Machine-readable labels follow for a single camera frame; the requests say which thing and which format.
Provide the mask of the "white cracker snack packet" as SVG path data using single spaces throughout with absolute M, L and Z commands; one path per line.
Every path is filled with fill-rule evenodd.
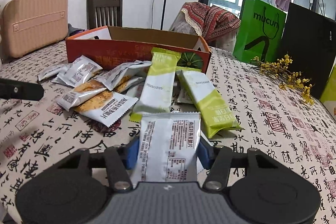
M 143 115 L 137 162 L 130 176 L 133 185 L 196 181 L 200 137 L 198 112 Z

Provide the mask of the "green white bar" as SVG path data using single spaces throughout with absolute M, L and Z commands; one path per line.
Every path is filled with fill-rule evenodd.
M 139 122 L 145 114 L 170 111 L 175 71 L 181 53 L 154 47 L 151 54 L 151 66 L 141 96 L 130 115 L 132 122 Z
M 206 137 L 211 139 L 221 130 L 242 129 L 228 104 L 204 73 L 179 67 L 176 74 L 201 113 Z

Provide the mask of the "cracker packet with biscuit picture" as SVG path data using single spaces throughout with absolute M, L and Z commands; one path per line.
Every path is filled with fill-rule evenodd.
M 73 110 L 94 121 L 110 127 L 138 101 L 137 97 L 104 91 Z

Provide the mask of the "silver snack packet far left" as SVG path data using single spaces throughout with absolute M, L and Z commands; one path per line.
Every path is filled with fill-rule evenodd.
M 77 87 L 89 81 L 102 67 L 93 60 L 82 55 L 78 57 L 65 72 L 59 72 L 53 83 L 64 86 Z

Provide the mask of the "pink vanity suitcase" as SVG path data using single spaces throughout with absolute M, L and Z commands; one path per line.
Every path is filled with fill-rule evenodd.
M 68 34 L 68 0 L 11 0 L 1 12 L 1 58 L 20 58 Z

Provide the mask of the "silver cracker packet middle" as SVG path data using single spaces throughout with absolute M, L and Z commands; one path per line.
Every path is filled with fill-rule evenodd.
M 138 72 L 151 66 L 151 61 L 139 61 L 122 63 L 108 71 L 106 74 L 97 77 L 109 91 L 130 80 Z

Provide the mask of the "grey purple folded cloth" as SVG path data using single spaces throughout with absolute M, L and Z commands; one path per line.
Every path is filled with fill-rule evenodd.
M 73 27 L 70 23 L 68 23 L 68 34 L 67 34 L 67 38 L 70 36 L 74 36 L 78 33 L 82 33 L 84 32 L 85 29 L 82 28 L 77 28 L 77 27 Z

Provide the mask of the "orange cardboard box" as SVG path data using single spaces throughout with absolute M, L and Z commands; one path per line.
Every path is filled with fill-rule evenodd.
M 201 36 L 144 28 L 103 26 L 66 38 L 68 61 L 84 55 L 106 70 L 152 58 L 152 48 L 180 52 L 178 65 L 207 71 L 211 50 Z

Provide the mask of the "yellow dried flower sprig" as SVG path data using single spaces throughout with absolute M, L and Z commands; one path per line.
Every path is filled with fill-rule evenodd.
M 301 101 L 306 105 L 314 105 L 314 99 L 310 94 L 313 85 L 311 79 L 303 78 L 302 72 L 291 72 L 289 66 L 293 59 L 285 54 L 275 62 L 261 61 L 258 56 L 251 60 L 262 75 L 274 80 L 282 90 L 295 90 L 302 97 Z

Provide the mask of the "dark wooden chair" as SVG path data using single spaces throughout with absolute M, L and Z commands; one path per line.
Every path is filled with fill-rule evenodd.
M 122 27 L 123 0 L 87 0 L 87 28 Z

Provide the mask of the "red patterned draped cloth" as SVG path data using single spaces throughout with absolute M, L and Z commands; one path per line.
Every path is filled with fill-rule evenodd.
M 206 42 L 212 42 L 232 31 L 237 31 L 241 23 L 232 12 L 201 2 L 186 2 L 181 12 L 184 13 L 187 23 Z

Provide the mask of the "chair under draped cloth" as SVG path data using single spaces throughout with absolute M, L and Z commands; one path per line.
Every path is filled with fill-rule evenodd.
M 189 35 L 200 36 L 202 34 L 201 29 L 191 22 L 187 15 L 186 9 L 181 9 L 173 21 L 169 31 L 179 32 Z M 236 36 L 238 35 L 239 28 L 228 31 L 223 36 L 207 42 L 211 47 L 220 48 L 222 50 L 233 52 L 236 44 Z

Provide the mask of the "yellow green bag at edge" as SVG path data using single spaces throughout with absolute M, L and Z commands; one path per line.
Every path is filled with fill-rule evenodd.
M 333 119 L 336 119 L 336 66 L 330 73 L 325 89 L 319 99 Z

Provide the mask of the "green mucun paper bag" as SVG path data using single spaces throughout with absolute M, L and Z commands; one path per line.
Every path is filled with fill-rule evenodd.
M 233 55 L 244 63 L 254 57 L 274 62 L 286 13 L 260 0 L 246 0 Z

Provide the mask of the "black paper bag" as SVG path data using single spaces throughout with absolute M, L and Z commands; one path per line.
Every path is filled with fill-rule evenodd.
M 277 57 L 287 54 L 291 72 L 301 72 L 313 85 L 310 94 L 322 96 L 335 60 L 335 20 L 291 3 Z

